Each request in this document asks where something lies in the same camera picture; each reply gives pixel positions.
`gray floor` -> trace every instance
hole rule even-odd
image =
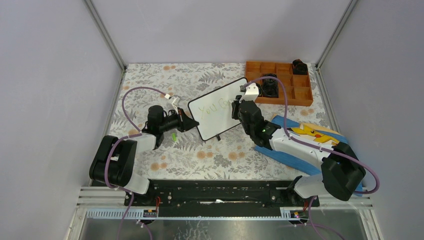
[[[347,240],[366,240],[359,214],[354,210],[312,211],[312,219],[336,229]],[[120,220],[88,218],[81,240],[115,240]],[[270,220],[156,220],[148,225],[154,240],[319,240],[311,226],[292,227],[288,221]],[[327,230],[321,230],[327,240],[340,238]],[[134,220],[125,220],[120,240],[148,240],[146,229]]]

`table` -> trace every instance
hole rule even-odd
[[[289,106],[288,118],[329,128],[317,79],[308,64],[313,103],[310,107]],[[134,87],[153,87],[181,98],[179,107],[190,116],[187,103],[199,96],[242,78],[244,63],[136,63],[126,70],[118,104],[114,110],[109,135],[122,137],[136,134],[121,108],[124,94]],[[140,128],[147,120],[148,108],[161,105],[171,110],[170,100],[151,90],[136,90],[125,99],[129,117]],[[283,115],[283,105],[258,104],[266,120]],[[254,143],[241,125],[220,134],[221,141],[202,141],[196,128],[181,133],[166,132],[162,145],[153,151],[137,154],[134,169],[149,179],[226,179],[226,180],[292,180],[305,173],[276,162],[254,151]]]

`pikachu towel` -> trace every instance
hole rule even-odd
[[[271,122],[283,127],[283,119],[284,118],[282,116],[277,115],[272,119]],[[332,145],[336,145],[339,142],[348,143],[347,139],[344,136],[340,135],[338,132],[311,123],[298,123],[296,121],[287,119],[287,128],[290,128],[291,131],[295,132],[299,136],[315,141],[317,143]],[[260,146],[256,146],[254,149],[276,160],[279,163],[297,169],[310,176],[321,173],[320,168],[317,168],[312,164],[303,161],[295,156],[292,156],[288,153],[280,151],[271,151],[267,148]],[[362,183],[356,188],[356,190],[362,191]]]

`white wall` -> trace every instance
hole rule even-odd
[[[385,240],[423,238],[423,13],[422,0],[360,1],[322,68],[342,133],[380,176]]]
[[[63,239],[120,70],[82,0],[15,0],[0,76],[0,239]]]
[[[349,0],[94,0],[126,63],[315,62]]]

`blue towel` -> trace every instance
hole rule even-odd
[[[277,115],[272,119],[272,123],[274,124],[278,124],[281,127],[283,127],[283,120],[284,117]],[[300,126],[300,124],[298,122],[295,122],[293,120],[287,119],[287,127],[288,128],[298,128]],[[348,143],[347,139],[339,134],[335,134],[332,132],[328,132],[328,131],[319,131],[320,133],[323,133],[325,135],[328,135],[330,137],[333,137],[337,140],[339,140],[340,142],[343,143]],[[265,147],[260,147],[260,146],[255,146],[254,148],[256,151],[260,152],[261,154],[264,154],[274,160],[276,160],[277,162],[287,165],[289,167],[292,167],[294,169],[297,169],[301,172],[304,172],[310,176],[312,175],[317,175],[321,173],[321,169],[315,167],[314,165],[310,164],[309,162],[306,162],[304,160],[301,160],[295,156],[292,156],[288,153],[285,152],[281,152],[281,151],[271,151]],[[362,191],[362,183],[360,183],[358,185],[358,187],[356,188],[356,191]]]

